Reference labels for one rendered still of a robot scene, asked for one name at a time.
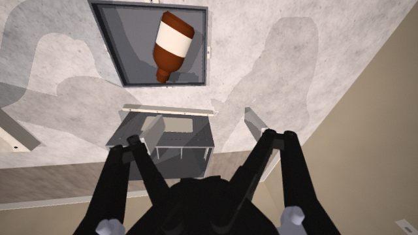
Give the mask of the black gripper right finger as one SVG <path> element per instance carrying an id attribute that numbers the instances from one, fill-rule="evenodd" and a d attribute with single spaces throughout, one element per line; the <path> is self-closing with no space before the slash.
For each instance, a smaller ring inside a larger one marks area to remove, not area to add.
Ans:
<path id="1" fill-rule="evenodd" d="M 252 201 L 273 149 L 279 149 L 285 205 L 279 234 L 341 235 L 317 199 L 297 134 L 269 129 L 250 107 L 245 107 L 244 122 L 257 143 L 210 206 L 214 231 L 231 229 L 245 198 Z"/>

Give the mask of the brown glass bottle with white label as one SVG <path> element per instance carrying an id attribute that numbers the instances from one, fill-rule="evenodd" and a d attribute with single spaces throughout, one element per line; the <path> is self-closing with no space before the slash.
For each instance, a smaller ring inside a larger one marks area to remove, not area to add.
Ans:
<path id="1" fill-rule="evenodd" d="M 170 74 L 181 68 L 194 34 L 189 24 L 169 11 L 163 13 L 153 50 L 158 82 L 165 84 Z"/>

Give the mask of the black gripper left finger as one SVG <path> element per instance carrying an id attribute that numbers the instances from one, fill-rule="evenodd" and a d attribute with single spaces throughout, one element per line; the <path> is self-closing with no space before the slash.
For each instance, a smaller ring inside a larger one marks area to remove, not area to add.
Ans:
<path id="1" fill-rule="evenodd" d="M 165 129 L 163 116 L 157 115 L 140 136 L 127 138 L 129 146 L 110 149 L 86 215 L 73 235 L 125 235 L 123 221 L 131 161 L 136 161 L 165 234 L 179 235 L 183 231 L 184 211 L 149 156 Z"/>

